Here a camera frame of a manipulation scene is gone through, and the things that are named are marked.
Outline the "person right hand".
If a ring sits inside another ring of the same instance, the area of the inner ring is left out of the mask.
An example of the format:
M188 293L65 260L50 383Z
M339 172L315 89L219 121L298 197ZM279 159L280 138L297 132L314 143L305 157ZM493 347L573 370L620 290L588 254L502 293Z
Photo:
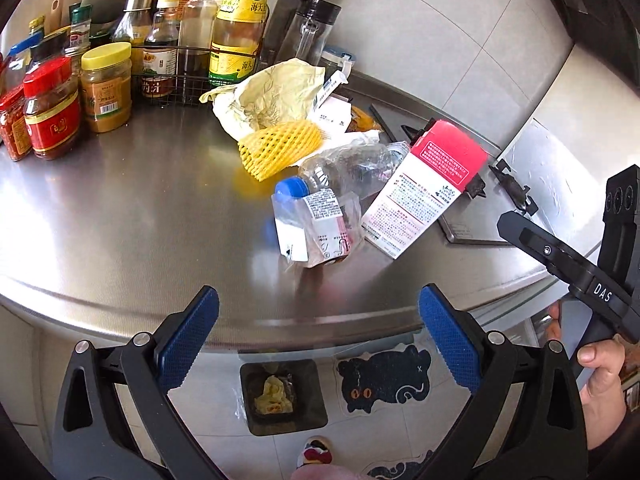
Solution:
M622 442L624 437L639 437L639 419L628 411L620 381L625 359L620 336L590 342L577 350L579 365L592 370L580 390L589 451Z

